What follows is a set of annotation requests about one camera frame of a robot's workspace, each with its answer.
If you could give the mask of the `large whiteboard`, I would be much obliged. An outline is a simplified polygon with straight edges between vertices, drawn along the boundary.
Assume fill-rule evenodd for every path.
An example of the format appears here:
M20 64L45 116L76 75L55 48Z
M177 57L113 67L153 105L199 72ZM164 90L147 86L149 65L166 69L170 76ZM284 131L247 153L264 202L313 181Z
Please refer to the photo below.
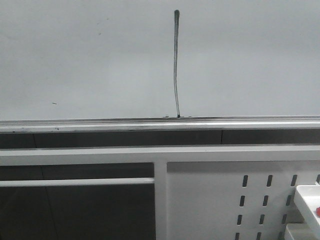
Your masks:
M317 129L317 0L3 0L0 130Z

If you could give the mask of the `white metal pegboard rack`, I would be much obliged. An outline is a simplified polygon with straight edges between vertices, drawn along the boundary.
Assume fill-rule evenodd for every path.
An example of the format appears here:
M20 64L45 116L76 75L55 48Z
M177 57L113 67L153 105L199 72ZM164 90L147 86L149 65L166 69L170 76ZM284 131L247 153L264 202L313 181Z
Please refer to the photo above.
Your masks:
M2 150L3 240L281 240L318 145Z

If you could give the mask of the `white plastic tray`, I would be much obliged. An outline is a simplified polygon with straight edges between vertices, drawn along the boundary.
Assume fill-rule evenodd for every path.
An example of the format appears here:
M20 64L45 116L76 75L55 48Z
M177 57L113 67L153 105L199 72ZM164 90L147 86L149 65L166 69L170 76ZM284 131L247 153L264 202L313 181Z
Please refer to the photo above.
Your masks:
M320 217L317 208L320 207L319 185L298 185L294 194L294 204L304 218L314 237L320 239Z

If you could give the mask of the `white lower bin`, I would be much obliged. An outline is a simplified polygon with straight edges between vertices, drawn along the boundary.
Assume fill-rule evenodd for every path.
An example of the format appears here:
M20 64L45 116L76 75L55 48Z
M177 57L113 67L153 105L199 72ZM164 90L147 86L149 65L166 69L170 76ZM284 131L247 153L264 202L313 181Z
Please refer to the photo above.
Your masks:
M303 223L288 223L285 228L285 240L302 240L304 237L305 225Z

